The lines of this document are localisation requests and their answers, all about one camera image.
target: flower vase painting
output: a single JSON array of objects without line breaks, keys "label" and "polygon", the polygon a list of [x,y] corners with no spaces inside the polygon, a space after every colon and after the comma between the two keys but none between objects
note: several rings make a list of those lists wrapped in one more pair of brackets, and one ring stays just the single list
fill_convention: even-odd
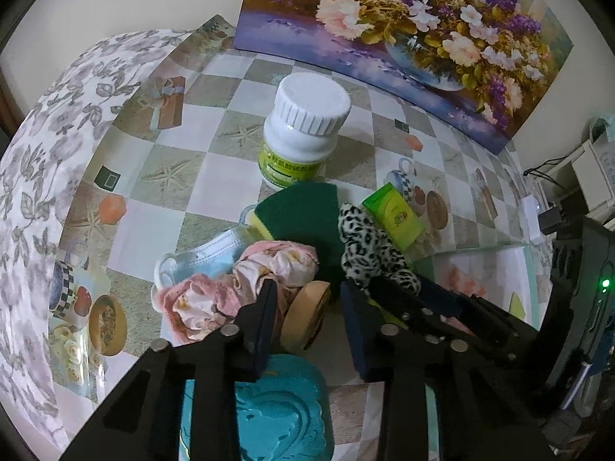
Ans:
[{"label": "flower vase painting", "polygon": [[573,46],[544,0],[244,0],[234,45],[370,83],[494,154]]}]

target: blue face mask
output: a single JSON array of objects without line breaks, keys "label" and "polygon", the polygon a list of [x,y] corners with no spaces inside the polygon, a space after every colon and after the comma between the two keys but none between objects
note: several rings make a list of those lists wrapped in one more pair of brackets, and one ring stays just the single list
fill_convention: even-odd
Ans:
[{"label": "blue face mask", "polygon": [[262,239],[253,227],[239,224],[195,249],[167,253],[154,268],[156,288],[170,288],[193,274],[210,279],[229,274],[245,248]]}]

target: floral fabric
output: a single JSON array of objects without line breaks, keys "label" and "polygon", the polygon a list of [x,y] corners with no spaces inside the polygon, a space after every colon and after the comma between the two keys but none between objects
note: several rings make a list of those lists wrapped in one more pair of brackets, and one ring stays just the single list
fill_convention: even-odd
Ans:
[{"label": "floral fabric", "polygon": [[153,30],[98,42],[45,92],[0,162],[0,397],[62,450],[68,437],[46,335],[48,288],[63,224],[91,156],[122,105],[188,36]]}]

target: black cable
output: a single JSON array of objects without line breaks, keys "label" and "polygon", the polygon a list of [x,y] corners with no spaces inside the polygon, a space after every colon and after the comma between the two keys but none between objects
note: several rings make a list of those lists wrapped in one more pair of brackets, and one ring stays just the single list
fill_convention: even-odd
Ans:
[{"label": "black cable", "polygon": [[554,178],[550,177],[549,175],[547,175],[546,173],[543,173],[542,171],[538,171],[537,169],[529,169],[527,170],[528,174],[536,176],[536,177],[540,177],[545,179],[547,182],[552,183],[553,185],[558,186],[559,188],[561,188],[564,192],[568,192],[568,189],[566,189],[564,186],[561,185],[561,183],[557,182]]},{"label": "black cable", "polygon": [[527,170],[524,171],[524,176],[527,176],[528,174],[530,174],[532,171],[534,170],[538,170],[541,169],[543,166],[545,166],[546,164],[551,164],[553,166],[555,166],[556,164],[560,164],[562,161],[564,161],[566,159],[566,157],[561,157],[561,158],[554,158],[554,159],[548,159],[546,160],[543,164],[536,166],[534,168],[528,168]]}]

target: white screw cap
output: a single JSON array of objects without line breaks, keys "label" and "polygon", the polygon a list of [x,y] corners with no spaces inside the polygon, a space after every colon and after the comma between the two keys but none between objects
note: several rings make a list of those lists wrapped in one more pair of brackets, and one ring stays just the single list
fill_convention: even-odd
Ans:
[{"label": "white screw cap", "polygon": [[330,77],[296,72],[280,82],[272,114],[308,135],[330,135],[342,127],[350,107],[350,96]]}]

